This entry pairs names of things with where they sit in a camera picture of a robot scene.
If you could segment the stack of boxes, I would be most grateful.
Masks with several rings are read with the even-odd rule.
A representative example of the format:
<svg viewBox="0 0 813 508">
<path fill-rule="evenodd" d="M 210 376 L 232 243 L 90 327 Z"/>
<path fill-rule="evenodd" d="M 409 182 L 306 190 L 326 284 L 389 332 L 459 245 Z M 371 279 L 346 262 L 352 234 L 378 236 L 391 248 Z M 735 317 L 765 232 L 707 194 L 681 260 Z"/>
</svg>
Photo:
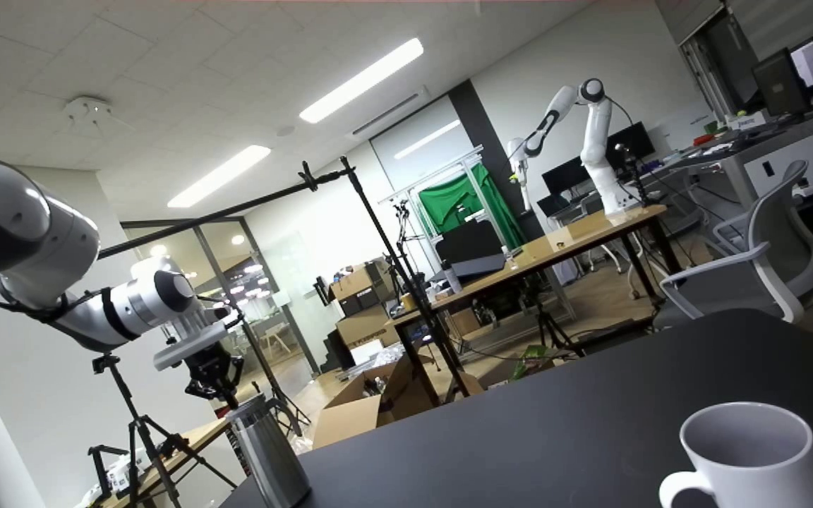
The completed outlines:
<svg viewBox="0 0 813 508">
<path fill-rule="evenodd" d="M 388 324 L 388 305 L 396 300 L 390 264 L 375 258 L 351 268 L 329 286 L 330 296 L 343 312 L 336 322 L 342 340 L 351 349 L 374 341 L 384 346 L 399 343 L 394 326 Z"/>
</svg>

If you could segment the white mug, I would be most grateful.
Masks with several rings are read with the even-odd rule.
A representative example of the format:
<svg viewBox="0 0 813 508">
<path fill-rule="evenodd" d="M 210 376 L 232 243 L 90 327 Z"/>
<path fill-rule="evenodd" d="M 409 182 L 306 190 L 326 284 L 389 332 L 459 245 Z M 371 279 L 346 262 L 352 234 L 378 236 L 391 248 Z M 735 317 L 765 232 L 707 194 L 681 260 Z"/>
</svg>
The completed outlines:
<svg viewBox="0 0 813 508">
<path fill-rule="evenodd" d="M 700 409 L 680 427 L 691 471 L 658 489 L 662 508 L 697 490 L 717 508 L 813 508 L 813 430 L 787 409 L 754 401 Z"/>
</svg>

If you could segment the row of monitors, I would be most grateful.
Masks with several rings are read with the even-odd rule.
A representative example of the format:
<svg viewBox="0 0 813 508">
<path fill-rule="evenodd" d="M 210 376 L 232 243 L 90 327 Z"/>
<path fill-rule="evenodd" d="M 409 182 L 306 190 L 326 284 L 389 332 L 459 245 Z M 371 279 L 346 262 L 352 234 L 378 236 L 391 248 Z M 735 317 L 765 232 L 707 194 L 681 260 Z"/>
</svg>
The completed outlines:
<svg viewBox="0 0 813 508">
<path fill-rule="evenodd" d="M 606 158 L 616 171 L 620 183 L 632 182 L 632 171 L 627 169 L 625 155 L 616 148 L 622 145 L 630 155 L 644 159 L 655 153 L 649 134 L 644 124 L 639 121 L 608 136 Z M 558 165 L 542 174 L 546 189 L 551 194 L 558 194 L 590 180 L 580 157 Z"/>
</svg>

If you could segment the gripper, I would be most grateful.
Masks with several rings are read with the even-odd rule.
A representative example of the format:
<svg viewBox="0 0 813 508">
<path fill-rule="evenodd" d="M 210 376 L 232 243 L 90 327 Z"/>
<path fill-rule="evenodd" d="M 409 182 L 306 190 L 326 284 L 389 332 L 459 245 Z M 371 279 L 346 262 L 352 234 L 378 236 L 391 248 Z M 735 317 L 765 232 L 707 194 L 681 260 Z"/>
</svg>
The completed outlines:
<svg viewBox="0 0 813 508">
<path fill-rule="evenodd" d="M 212 401 L 216 398 L 230 409 L 239 407 L 238 383 L 244 366 L 244 358 L 232 355 L 221 343 L 197 351 L 184 359 L 191 381 L 184 392 L 197 398 Z"/>
</svg>

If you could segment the metal clothes rack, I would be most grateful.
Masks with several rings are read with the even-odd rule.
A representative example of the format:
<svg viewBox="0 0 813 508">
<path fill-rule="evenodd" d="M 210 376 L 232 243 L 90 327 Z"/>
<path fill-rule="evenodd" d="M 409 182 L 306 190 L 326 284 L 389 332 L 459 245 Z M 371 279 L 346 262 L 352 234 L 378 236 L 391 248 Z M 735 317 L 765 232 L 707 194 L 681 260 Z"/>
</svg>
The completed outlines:
<svg viewBox="0 0 813 508">
<path fill-rule="evenodd" d="M 452 234 L 471 221 L 488 222 L 500 244 L 510 250 L 516 251 L 525 243 L 516 213 L 483 164 L 482 145 L 396 187 L 378 202 L 404 208 L 416 217 L 419 236 L 430 246 L 438 245 L 443 234 Z"/>
</svg>

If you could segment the monitor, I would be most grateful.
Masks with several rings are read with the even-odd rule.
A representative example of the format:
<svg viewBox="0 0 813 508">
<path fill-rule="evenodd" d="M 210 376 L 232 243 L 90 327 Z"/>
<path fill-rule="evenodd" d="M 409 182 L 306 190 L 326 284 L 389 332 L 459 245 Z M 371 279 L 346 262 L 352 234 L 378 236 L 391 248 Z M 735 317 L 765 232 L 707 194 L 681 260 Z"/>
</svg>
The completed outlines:
<svg viewBox="0 0 813 508">
<path fill-rule="evenodd" d="M 752 67 L 767 113 L 800 116 L 813 110 L 813 37 L 783 48 Z"/>
</svg>

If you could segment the grey desk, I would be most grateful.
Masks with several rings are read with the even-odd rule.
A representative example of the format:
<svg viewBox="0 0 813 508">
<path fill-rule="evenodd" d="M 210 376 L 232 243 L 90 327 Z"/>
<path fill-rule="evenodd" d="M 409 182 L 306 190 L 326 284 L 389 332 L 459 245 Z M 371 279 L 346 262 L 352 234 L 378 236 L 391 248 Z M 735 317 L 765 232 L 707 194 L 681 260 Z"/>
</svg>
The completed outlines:
<svg viewBox="0 0 813 508">
<path fill-rule="evenodd" d="M 748 207 L 782 181 L 788 165 L 804 160 L 809 168 L 795 193 L 813 194 L 813 112 L 787 126 L 766 124 L 742 133 L 735 131 L 719 143 L 727 148 L 712 155 L 686 157 L 668 165 L 668 171 L 681 171 L 701 190 Z"/>
</svg>

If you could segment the long wooden table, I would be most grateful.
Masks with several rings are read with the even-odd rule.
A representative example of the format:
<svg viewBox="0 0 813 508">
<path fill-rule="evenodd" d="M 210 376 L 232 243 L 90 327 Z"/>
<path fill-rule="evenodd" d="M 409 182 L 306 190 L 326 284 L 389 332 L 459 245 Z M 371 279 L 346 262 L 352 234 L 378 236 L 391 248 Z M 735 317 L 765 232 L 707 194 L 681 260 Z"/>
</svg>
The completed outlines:
<svg viewBox="0 0 813 508">
<path fill-rule="evenodd" d="M 682 271 L 680 261 L 675 257 L 668 235 L 664 232 L 659 218 L 667 212 L 663 205 L 649 205 L 645 208 L 634 209 L 629 212 L 621 212 L 619 215 L 608 217 L 614 227 L 606 234 L 594 236 L 583 241 L 572 241 L 568 237 L 567 231 L 561 227 L 557 231 L 546 234 L 541 238 L 530 241 L 523 245 L 519 256 L 515 258 L 513 267 L 506 266 L 503 270 L 488 274 L 483 279 L 472 281 L 465 286 L 461 292 L 451 296 L 446 296 L 434 303 L 420 303 L 419 309 L 411 310 L 391 318 L 388 324 L 393 325 L 398 334 L 398 338 L 404 345 L 407 353 L 415 353 L 410 338 L 404 333 L 407 325 L 416 321 L 423 321 L 428 326 L 433 343 L 436 343 L 442 351 L 447 367 L 451 373 L 451 387 L 458 389 L 462 396 L 471 395 L 462 377 L 462 364 L 457 353 L 452 348 L 449 334 L 442 330 L 439 314 L 456 308 L 462 303 L 469 302 L 477 296 L 489 296 L 495 290 L 503 287 L 519 285 L 524 277 L 550 269 L 562 261 L 569 260 L 585 250 L 606 244 L 609 241 L 621 240 L 627 250 L 630 250 L 630 235 L 639 229 L 646 229 L 652 237 L 652 244 L 655 251 L 661 254 L 665 270 L 669 274 L 677 274 Z"/>
</svg>

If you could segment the grey office chair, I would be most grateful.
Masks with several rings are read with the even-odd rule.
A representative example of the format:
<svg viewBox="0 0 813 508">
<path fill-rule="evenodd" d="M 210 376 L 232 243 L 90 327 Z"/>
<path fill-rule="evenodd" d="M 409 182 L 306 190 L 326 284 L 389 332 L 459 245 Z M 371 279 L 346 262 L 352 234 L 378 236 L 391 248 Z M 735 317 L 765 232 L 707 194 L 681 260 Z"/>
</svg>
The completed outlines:
<svg viewBox="0 0 813 508">
<path fill-rule="evenodd" d="M 739 229 L 741 248 L 721 240 L 722 258 L 671 274 L 659 283 L 668 302 L 653 318 L 658 330 L 725 310 L 758 310 L 785 322 L 799 322 L 813 306 L 813 232 L 797 213 L 793 188 L 809 163 L 789 164 L 782 181 L 747 212 L 719 223 Z"/>
</svg>

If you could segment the flask lid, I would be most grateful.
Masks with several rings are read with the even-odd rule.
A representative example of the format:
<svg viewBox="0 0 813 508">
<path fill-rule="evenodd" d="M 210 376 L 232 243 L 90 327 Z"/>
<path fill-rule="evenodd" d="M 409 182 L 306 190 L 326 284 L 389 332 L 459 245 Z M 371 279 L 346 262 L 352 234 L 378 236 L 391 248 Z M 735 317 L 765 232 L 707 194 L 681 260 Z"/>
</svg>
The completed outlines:
<svg viewBox="0 0 813 508">
<path fill-rule="evenodd" d="M 225 415 L 229 424 L 240 428 L 248 428 L 263 418 L 271 417 L 265 393 L 259 393 L 248 401 L 239 402 L 238 408 L 230 409 Z"/>
</svg>

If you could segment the green cloth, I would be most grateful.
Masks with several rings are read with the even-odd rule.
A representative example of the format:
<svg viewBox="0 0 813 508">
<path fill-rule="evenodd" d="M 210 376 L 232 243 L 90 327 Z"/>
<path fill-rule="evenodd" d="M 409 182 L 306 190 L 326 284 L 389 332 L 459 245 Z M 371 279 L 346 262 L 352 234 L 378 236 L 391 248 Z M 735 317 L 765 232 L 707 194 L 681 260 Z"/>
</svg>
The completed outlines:
<svg viewBox="0 0 813 508">
<path fill-rule="evenodd" d="M 510 207 L 493 183 L 493 178 L 483 164 L 475 164 L 472 174 L 480 186 L 483 198 L 490 205 L 494 222 L 499 225 L 507 247 L 517 248 L 526 243 Z M 483 209 L 483 202 L 466 174 L 460 174 L 449 182 L 420 190 L 417 196 L 425 208 L 426 226 L 433 235 L 444 234 L 465 223 L 465 218 Z"/>
</svg>

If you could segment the steel flask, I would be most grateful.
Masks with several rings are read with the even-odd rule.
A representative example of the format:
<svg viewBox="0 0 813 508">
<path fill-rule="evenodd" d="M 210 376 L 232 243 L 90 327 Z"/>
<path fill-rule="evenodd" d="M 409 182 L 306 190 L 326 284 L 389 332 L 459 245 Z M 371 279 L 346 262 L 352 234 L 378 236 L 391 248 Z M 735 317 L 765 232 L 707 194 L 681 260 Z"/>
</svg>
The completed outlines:
<svg viewBox="0 0 813 508">
<path fill-rule="evenodd" d="M 275 413 L 287 417 L 297 437 L 302 436 L 302 430 L 287 405 L 276 398 L 267 400 L 271 417 L 248 428 L 231 428 L 267 508 L 296 508 L 312 488 Z"/>
</svg>

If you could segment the flat cardboard box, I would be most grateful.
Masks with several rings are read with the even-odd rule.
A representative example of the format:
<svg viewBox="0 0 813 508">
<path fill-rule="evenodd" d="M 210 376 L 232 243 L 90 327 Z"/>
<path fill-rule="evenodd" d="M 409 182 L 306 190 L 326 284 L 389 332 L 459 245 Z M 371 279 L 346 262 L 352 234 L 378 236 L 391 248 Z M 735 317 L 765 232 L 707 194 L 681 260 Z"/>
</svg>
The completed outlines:
<svg viewBox="0 0 813 508">
<path fill-rule="evenodd" d="M 578 242 L 606 234 L 613 227 L 614 224 L 606 216 L 604 211 L 598 211 L 575 219 L 573 222 L 565 225 L 564 229 L 572 241 Z"/>
</svg>

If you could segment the stand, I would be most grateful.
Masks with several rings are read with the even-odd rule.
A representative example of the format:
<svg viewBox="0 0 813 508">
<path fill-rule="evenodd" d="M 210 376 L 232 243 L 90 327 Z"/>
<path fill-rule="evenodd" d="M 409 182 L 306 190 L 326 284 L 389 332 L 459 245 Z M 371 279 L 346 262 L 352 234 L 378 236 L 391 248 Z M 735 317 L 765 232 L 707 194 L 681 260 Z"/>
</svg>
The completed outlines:
<svg viewBox="0 0 813 508">
<path fill-rule="evenodd" d="M 94 374 L 110 374 L 111 378 L 116 384 L 116 388 L 119 389 L 119 393 L 122 396 L 126 408 L 131 416 L 131 421 L 129 424 L 127 424 L 128 445 L 125 448 L 119 448 L 123 452 L 130 453 L 130 472 L 129 477 L 127 477 L 130 482 L 130 508 L 138 508 L 136 507 L 138 504 L 138 502 L 136 502 L 136 495 L 138 494 L 138 467 L 136 467 L 135 452 L 139 448 L 144 449 L 151 464 L 158 467 L 159 476 L 162 477 L 162 482 L 164 482 L 164 485 L 167 486 L 167 493 L 161 495 L 167 496 L 171 508 L 183 508 L 178 489 L 178 483 L 183 481 L 183 476 L 174 477 L 174 473 L 172 475 L 168 475 L 168 473 L 165 472 L 164 467 L 162 467 L 162 462 L 156 457 L 156 447 L 160 446 L 162 441 L 164 441 L 164 439 L 169 437 L 171 434 L 180 433 L 168 431 L 166 428 L 162 427 L 162 425 L 157 423 L 154 418 L 138 411 L 135 404 L 133 404 L 131 390 L 129 389 L 129 386 L 127 386 L 125 380 L 119 372 L 119 369 L 117 369 L 117 363 L 119 363 L 119 361 L 119 357 L 116 355 L 108 353 L 103 354 L 92 360 L 92 370 Z M 191 469 L 195 469 L 196 467 L 203 468 L 212 473 L 223 483 L 226 483 L 230 489 L 234 489 L 238 483 L 233 481 L 225 473 L 220 472 L 216 466 L 212 465 L 212 463 L 210 463 L 210 461 L 203 456 L 203 451 L 201 451 L 201 456 L 206 460 L 206 466 L 198 465 L 195 461 L 190 461 L 185 465 L 190 465 Z M 157 497 L 152 498 L 151 501 L 154 508 L 157 508 L 155 504 Z"/>
<path fill-rule="evenodd" d="M 97 261 L 291 194 L 316 192 L 343 177 L 357 193 L 387 252 L 393 253 L 392 242 L 368 202 L 356 168 L 347 157 L 339 160 L 341 169 L 322 176 L 314 176 L 303 163 L 301 182 L 294 186 L 108 248 L 101 247 L 99 228 L 92 219 L 0 160 L 0 309 L 52 326 L 82 347 L 100 353 L 111 353 L 174 320 L 202 318 L 203 324 L 197 325 L 203 326 L 220 322 L 219 312 L 201 308 L 180 270 L 154 270 L 124 285 L 103 287 L 81 297 L 72 295 L 70 288 L 84 279 Z"/>
<path fill-rule="evenodd" d="M 546 345 L 546 341 L 549 339 L 551 347 L 558 350 L 558 358 L 583 358 L 585 353 L 581 345 L 575 343 L 564 328 L 558 324 L 551 312 L 546 310 L 544 296 L 547 295 L 554 296 L 556 301 L 561 303 L 562 308 L 567 310 L 573 318 L 573 309 L 569 306 L 567 296 L 559 284 L 548 284 L 545 287 L 537 276 L 524 277 L 519 283 L 519 306 L 524 315 L 535 315 L 540 344 Z"/>
</svg>

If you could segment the open cardboard box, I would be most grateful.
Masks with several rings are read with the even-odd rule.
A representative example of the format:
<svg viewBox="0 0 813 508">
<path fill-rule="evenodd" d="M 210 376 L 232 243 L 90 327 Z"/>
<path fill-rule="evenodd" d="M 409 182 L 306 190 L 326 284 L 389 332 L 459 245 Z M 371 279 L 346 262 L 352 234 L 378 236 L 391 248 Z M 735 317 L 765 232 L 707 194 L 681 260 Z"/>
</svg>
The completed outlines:
<svg viewBox="0 0 813 508">
<path fill-rule="evenodd" d="M 409 357 L 357 374 L 322 409 L 313 449 L 348 440 L 441 406 L 428 398 L 420 372 Z"/>
</svg>

